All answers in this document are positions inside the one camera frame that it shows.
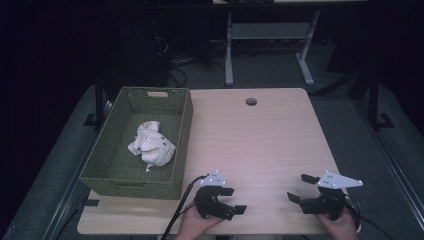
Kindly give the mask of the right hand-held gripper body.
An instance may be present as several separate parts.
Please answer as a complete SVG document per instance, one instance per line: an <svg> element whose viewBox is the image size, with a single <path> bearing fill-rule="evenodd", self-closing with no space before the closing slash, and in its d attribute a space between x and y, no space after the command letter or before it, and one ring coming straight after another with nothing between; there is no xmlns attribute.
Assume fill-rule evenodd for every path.
<svg viewBox="0 0 424 240"><path fill-rule="evenodd" d="M338 173L325 171L317 184L320 195L315 199L300 201L300 207L304 214L327 214L331 221L337 220L344 208L354 214L356 221L359 213L347 203L344 189L362 187L363 181L349 178Z"/></svg>

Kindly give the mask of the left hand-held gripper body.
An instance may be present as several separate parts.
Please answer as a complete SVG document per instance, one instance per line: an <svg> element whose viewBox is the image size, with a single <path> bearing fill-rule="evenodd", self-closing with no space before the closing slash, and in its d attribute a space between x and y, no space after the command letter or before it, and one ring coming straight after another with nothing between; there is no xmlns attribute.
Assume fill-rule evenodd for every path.
<svg viewBox="0 0 424 240"><path fill-rule="evenodd" d="M206 218L215 216L225 220L231 220L235 215L235 207L224 204L219 201L218 197L220 188L227 188L226 181L221 176L220 172L209 174L200 183L200 189L195 195L195 204L198 213Z"/></svg>

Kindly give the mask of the white patterned cloth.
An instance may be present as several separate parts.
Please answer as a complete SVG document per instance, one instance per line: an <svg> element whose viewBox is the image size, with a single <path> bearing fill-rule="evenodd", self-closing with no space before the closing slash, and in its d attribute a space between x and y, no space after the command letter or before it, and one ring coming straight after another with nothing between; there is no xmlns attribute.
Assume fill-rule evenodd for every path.
<svg viewBox="0 0 424 240"><path fill-rule="evenodd" d="M147 164L145 171L151 167L162 167L168 164L174 156L176 146L159 132L158 121L147 121L137 128L137 135L128 150Z"/></svg>

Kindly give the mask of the green woven basket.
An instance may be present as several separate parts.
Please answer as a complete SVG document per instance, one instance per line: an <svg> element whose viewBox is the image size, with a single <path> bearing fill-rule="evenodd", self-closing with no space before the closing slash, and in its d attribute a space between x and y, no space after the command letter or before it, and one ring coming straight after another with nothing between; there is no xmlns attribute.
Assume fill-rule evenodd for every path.
<svg viewBox="0 0 424 240"><path fill-rule="evenodd" d="M80 180L102 196L178 200L192 116L191 94L186 88L122 88ZM176 146L171 161L160 167L148 167L128 150L137 128L147 121L159 122L159 133Z"/></svg>

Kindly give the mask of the person's left hand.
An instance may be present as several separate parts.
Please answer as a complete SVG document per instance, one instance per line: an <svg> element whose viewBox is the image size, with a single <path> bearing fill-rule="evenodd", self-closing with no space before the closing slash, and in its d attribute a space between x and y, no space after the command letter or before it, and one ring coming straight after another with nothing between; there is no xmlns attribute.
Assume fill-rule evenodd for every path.
<svg viewBox="0 0 424 240"><path fill-rule="evenodd" d="M210 228L221 222L223 219L215 216L203 218L198 213L195 202L192 201L184 209L175 240L199 240Z"/></svg>

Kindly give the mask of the person's right hand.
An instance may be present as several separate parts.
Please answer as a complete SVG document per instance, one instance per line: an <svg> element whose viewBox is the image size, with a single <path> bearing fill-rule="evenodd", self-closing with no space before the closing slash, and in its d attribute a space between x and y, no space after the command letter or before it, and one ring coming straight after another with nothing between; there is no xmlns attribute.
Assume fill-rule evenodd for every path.
<svg viewBox="0 0 424 240"><path fill-rule="evenodd" d="M324 214L315 214L315 217L334 240L359 240L355 218L348 209L344 208L340 217L334 221Z"/></svg>

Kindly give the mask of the black metal stand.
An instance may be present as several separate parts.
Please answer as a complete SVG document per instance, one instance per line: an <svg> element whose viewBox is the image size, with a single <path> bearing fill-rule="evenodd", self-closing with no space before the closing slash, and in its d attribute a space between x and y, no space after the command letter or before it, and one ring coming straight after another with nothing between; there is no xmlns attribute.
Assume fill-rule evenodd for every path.
<svg viewBox="0 0 424 240"><path fill-rule="evenodd" d="M95 112L90 113L84 122L84 126L91 126L98 130L104 121L104 94L102 86L102 76L98 75L94 84L95 90Z"/></svg>
<svg viewBox="0 0 424 240"><path fill-rule="evenodd" d="M375 131L382 128L394 128L394 124L386 113L378 110L379 103L379 78L376 72L371 75L368 98L367 119Z"/></svg>

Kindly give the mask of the aluminium rail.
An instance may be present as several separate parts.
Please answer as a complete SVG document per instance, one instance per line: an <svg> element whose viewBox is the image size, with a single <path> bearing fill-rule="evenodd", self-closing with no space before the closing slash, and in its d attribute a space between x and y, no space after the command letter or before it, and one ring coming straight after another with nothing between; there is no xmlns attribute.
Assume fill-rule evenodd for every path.
<svg viewBox="0 0 424 240"><path fill-rule="evenodd" d="M90 189L79 175L99 134L96 111L93 101L80 101L49 155L47 180L50 193L58 193L58 202L42 240L58 240L84 208Z"/></svg>
<svg viewBox="0 0 424 240"><path fill-rule="evenodd" d="M396 103L368 116L364 101L354 103L419 228L424 232L424 136Z"/></svg>

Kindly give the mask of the white metal desk frame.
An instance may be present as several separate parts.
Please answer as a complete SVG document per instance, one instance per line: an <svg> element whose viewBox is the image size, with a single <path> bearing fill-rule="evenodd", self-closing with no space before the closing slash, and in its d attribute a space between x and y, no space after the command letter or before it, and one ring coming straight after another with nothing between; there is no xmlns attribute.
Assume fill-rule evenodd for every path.
<svg viewBox="0 0 424 240"><path fill-rule="evenodd" d="M232 13L227 14L226 24L226 54L225 85L232 86L233 64L232 64L232 41L233 40L303 40L303 49L296 53L296 60L305 83L308 86L314 84L313 77L306 62L306 57L315 33L316 25L320 16L315 11L309 22L294 23L234 23Z"/></svg>

